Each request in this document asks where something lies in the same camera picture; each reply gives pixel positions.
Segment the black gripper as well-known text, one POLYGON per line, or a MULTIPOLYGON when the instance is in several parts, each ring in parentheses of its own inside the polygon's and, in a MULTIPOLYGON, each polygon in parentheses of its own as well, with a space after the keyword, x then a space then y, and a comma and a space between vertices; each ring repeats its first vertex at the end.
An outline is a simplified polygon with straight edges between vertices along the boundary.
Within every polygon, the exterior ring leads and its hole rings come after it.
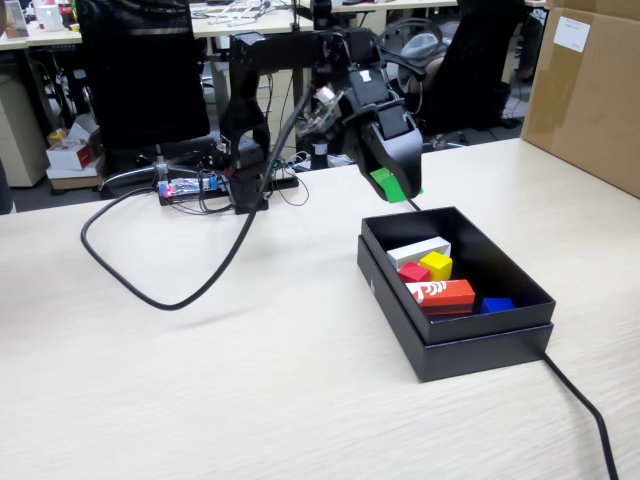
POLYGON ((341 113, 344 151, 383 201, 389 195, 374 172, 386 169, 406 199, 422 189, 423 141, 405 108, 377 69, 348 76, 347 106, 341 113))

